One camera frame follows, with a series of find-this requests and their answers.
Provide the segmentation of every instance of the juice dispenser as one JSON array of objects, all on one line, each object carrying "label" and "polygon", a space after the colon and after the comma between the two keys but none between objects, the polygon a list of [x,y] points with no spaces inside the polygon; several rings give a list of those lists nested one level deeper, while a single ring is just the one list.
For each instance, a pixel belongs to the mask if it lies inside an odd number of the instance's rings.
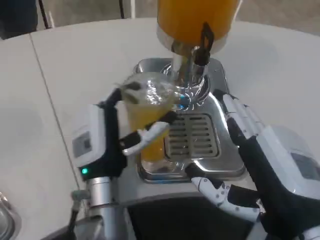
[{"label": "juice dispenser", "polygon": [[195,163],[215,178],[234,179],[245,172],[214,91],[228,93],[221,63],[211,52],[223,47],[237,11],[237,0],[158,0],[157,37],[172,58],[141,60],[135,72],[161,72],[176,86],[178,113],[163,141],[164,158],[138,161],[150,183],[186,181],[184,168]]}]

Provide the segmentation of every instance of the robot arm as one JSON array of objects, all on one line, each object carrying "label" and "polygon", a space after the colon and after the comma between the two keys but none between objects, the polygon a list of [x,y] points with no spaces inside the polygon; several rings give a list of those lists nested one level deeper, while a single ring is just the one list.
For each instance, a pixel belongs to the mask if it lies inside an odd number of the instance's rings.
[{"label": "robot arm", "polygon": [[[133,82],[126,87],[134,90],[139,84]],[[75,231],[78,234],[74,233],[80,202],[84,199],[89,201],[89,215],[96,217],[85,223],[87,230],[92,228],[90,226],[101,230],[103,236],[99,239],[126,239],[124,213],[118,207],[115,194],[118,187],[116,178],[120,177],[127,166],[127,156],[140,153],[169,128],[177,115],[169,111],[144,129],[138,129],[120,139],[116,104],[121,100],[121,91],[117,88],[107,100],[89,105],[72,125],[72,132],[69,133],[72,136],[71,160],[79,168],[83,181],[86,181],[87,190],[77,190],[72,194],[74,204],[68,229],[59,239],[95,239],[95,231],[86,231],[86,235],[79,234],[79,231]]]},{"label": "robot arm", "polygon": [[[320,166],[305,141],[285,127],[265,127],[236,97],[219,90],[214,95],[257,192],[195,173],[193,165],[185,170],[191,181],[223,211],[253,222],[259,216],[269,234],[284,240],[320,239]],[[236,195],[230,197],[233,189]],[[258,199],[265,213],[254,206]]]}]

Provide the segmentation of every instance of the white tabletop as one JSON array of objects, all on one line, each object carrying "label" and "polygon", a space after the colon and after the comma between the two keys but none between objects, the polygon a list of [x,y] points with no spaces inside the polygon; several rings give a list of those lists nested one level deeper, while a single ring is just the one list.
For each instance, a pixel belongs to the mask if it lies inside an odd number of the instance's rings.
[{"label": "white tabletop", "polygon": [[29,35],[0,42],[0,191],[22,218],[19,240],[66,225],[77,188]]},{"label": "white tabletop", "polygon": [[[155,18],[140,18],[31,34],[65,138],[70,137],[66,133],[72,116],[86,104],[106,98],[140,60],[172,56],[158,41],[156,26]],[[319,46],[320,37],[314,35],[235,22],[227,45],[213,56],[222,62],[233,95],[252,106],[265,123],[284,125],[298,132],[318,159],[319,113],[315,96],[320,85]],[[122,108],[119,114],[125,116]],[[120,119],[122,129],[127,131],[125,117]],[[196,192],[189,183],[143,183],[134,163],[129,165],[120,179],[124,202]],[[248,179],[240,185],[253,187]]]}]

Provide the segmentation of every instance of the cable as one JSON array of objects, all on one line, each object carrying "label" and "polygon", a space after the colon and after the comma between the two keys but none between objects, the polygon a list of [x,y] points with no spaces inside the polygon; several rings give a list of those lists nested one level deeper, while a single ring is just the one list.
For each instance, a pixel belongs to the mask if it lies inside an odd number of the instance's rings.
[{"label": "cable", "polygon": [[125,18],[125,13],[124,13],[124,3],[123,3],[123,0],[119,0],[119,6],[120,6],[121,18],[124,19],[124,18]]},{"label": "cable", "polygon": [[42,0],[39,0],[39,7],[40,7],[44,27],[45,27],[45,29],[49,29],[50,27],[49,27],[49,23],[48,23],[47,16],[46,16],[45,6],[44,6],[44,3],[42,2]]},{"label": "cable", "polygon": [[90,192],[88,190],[76,190],[71,193],[71,198],[73,200],[73,205],[71,209],[71,216],[69,224],[65,233],[65,239],[75,240],[76,235],[74,233],[76,227],[77,216],[80,211],[82,200],[90,198]]}]

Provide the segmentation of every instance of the silver metal plate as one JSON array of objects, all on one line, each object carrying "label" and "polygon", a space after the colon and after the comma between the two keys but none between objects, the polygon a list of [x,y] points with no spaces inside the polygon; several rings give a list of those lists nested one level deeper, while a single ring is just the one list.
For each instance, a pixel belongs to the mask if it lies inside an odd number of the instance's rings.
[{"label": "silver metal plate", "polygon": [[213,123],[205,113],[180,114],[164,145],[170,161],[213,158],[219,154]]},{"label": "silver metal plate", "polygon": [[20,216],[0,192],[0,240],[16,239],[20,229]]},{"label": "silver metal plate", "polygon": [[[171,61],[170,58],[143,59],[133,71],[161,72]],[[189,181],[185,168],[192,162],[206,175],[222,180],[237,180],[246,172],[238,148],[230,138],[224,112],[213,94],[216,89],[229,92],[218,60],[210,59],[207,79],[210,86],[207,98],[176,111],[183,119],[176,121],[164,141],[166,158],[157,162],[138,159],[137,170],[144,181],[151,184]]]}]

